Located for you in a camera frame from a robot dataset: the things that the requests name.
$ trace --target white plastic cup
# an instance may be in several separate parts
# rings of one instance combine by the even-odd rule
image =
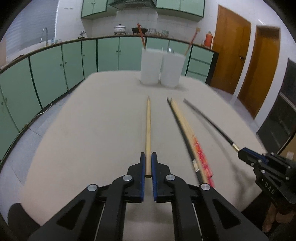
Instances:
[[[163,68],[160,75],[160,82],[163,86],[177,87],[184,62],[185,56],[182,54],[168,52],[163,56]]]
[[[155,85],[158,83],[164,53],[157,49],[142,48],[140,79],[142,84]]]

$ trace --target floor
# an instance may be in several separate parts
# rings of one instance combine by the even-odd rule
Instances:
[[[227,103],[229,103],[242,119],[256,133],[258,126],[243,104],[233,95],[213,88]],[[35,151],[48,127],[56,118],[70,94],[54,104],[42,114],[24,133],[9,154],[0,173],[0,213],[7,222],[10,206],[19,202],[19,193],[26,182],[26,177],[34,157]]]
[[[247,123],[250,129],[256,134],[256,132],[259,130],[259,127],[254,121],[251,114],[245,108],[245,106],[240,102],[240,100],[232,94],[227,93],[223,90],[213,87],[212,89],[216,91],[216,93],[218,93],[228,104],[232,106],[232,108],[240,115],[240,117],[245,121],[245,123]]]

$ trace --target orange door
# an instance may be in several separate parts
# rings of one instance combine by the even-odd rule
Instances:
[[[251,23],[219,5],[213,50],[219,53],[211,86],[233,94],[248,52]]]
[[[239,100],[255,118],[271,86],[280,48],[280,29],[257,27],[254,49]]]

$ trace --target black pot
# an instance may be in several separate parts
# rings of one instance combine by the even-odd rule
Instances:
[[[139,33],[139,29],[138,28],[132,28],[131,29],[133,31],[134,34],[138,34]],[[145,35],[148,31],[148,29],[146,28],[141,28],[143,35]]]

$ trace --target table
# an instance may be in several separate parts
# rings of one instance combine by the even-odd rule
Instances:
[[[145,86],[140,72],[100,72],[72,93],[44,135],[21,193],[25,211],[40,225],[86,186],[111,184],[145,152],[146,102],[151,100],[152,151],[171,173],[197,185],[186,146],[166,98],[179,104],[214,173],[216,190],[242,211],[260,193],[250,166],[202,117],[183,103],[187,98],[239,147],[264,152],[247,124],[202,82],[181,77],[176,89]],[[171,205],[153,201],[145,180],[142,204],[127,204],[123,240],[174,240]]]

